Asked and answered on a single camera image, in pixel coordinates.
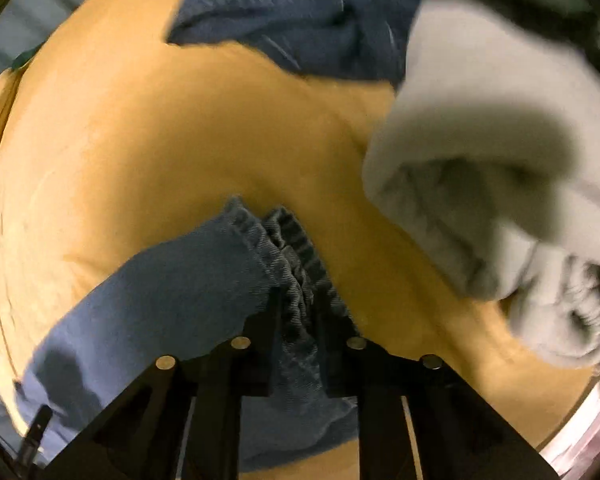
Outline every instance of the light gray fabric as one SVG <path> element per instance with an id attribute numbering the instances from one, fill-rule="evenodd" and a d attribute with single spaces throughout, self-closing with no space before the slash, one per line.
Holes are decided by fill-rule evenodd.
<path id="1" fill-rule="evenodd" d="M 600 76 L 579 53 L 427 0 L 363 183 L 461 294 L 518 291 L 510 327 L 543 359 L 600 362 Z"/>

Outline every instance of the black plastic part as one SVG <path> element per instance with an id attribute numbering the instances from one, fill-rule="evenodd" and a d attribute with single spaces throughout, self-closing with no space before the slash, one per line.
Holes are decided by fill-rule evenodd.
<path id="1" fill-rule="evenodd" d="M 366 341 L 349 348 L 350 321 L 317 296 L 320 373 L 328 395 L 357 396 L 360 480 L 414 480 L 416 469 L 401 397 L 410 408 L 424 480 L 555 480 L 558 475 L 442 359 L 399 358 Z"/>
<path id="2" fill-rule="evenodd" d="M 161 369 L 151 365 L 39 474 L 41 480 L 171 480 L 196 397 L 183 480 L 237 479 L 240 398 L 267 396 L 283 292 L 245 322 L 245 350 L 231 341 Z"/>
<path id="3" fill-rule="evenodd" d="M 18 455 L 13 464 L 13 469 L 18 478 L 29 478 L 33 461 L 38 454 L 42 436 L 51 421 L 52 414 L 51 408 L 43 404 L 33 418 L 29 431 L 27 431 L 27 434 L 22 439 Z"/>

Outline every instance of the denim jeans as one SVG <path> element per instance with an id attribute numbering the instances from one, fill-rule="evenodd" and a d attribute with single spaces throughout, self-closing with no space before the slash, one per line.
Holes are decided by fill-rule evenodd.
<path id="1" fill-rule="evenodd" d="M 293 73 L 404 79 L 420 0 L 184 0 L 168 43 L 237 40 Z"/>
<path id="2" fill-rule="evenodd" d="M 36 349 L 16 401 L 31 422 L 41 404 L 54 417 L 42 443 L 52 459 L 124 388 L 164 354 L 207 354 L 242 331 L 288 290 L 272 397 L 242 402 L 240 469 L 298 460 L 357 435 L 355 403 L 328 399 L 320 384 L 310 311 L 315 288 L 348 310 L 296 218 L 284 208 L 263 220 L 240 199 L 195 231 L 137 254 L 61 319 Z"/>

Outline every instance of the yellow fabric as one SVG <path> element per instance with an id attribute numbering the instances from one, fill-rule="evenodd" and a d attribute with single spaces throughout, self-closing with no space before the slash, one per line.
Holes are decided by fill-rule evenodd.
<path id="1" fill-rule="evenodd" d="M 527 440 L 545 439 L 590 370 L 537 360 L 496 304 L 455 297 L 365 199 L 362 159 L 390 86 L 293 76 L 232 42 L 166 45 L 179 1 L 87 0 L 22 77 L 0 144 L 0 391 L 11 414 L 12 381 L 58 319 L 130 256 L 240 194 L 256 214 L 280 203 L 296 213 L 365 336 L 402 356 L 441 355 Z M 339 463 L 332 473 L 346 477 L 354 450 L 270 475 Z"/>

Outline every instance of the screw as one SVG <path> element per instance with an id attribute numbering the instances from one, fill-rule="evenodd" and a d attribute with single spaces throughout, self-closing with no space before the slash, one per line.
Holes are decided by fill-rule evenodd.
<path id="1" fill-rule="evenodd" d="M 439 370 L 444 364 L 444 361 L 435 354 L 423 355 L 420 358 L 420 362 L 425 368 L 428 368 L 429 370 Z"/>
<path id="2" fill-rule="evenodd" d="M 347 346 L 352 350 L 364 350 L 366 348 L 366 339 L 363 337 L 350 337 L 347 339 Z"/>
<path id="3" fill-rule="evenodd" d="M 176 365 L 176 359 L 170 355 L 163 355 L 155 360 L 155 365 L 160 370 L 171 370 Z"/>
<path id="4" fill-rule="evenodd" d="M 231 339 L 231 346 L 236 350 L 246 350 L 251 345 L 251 339 L 243 335 Z"/>

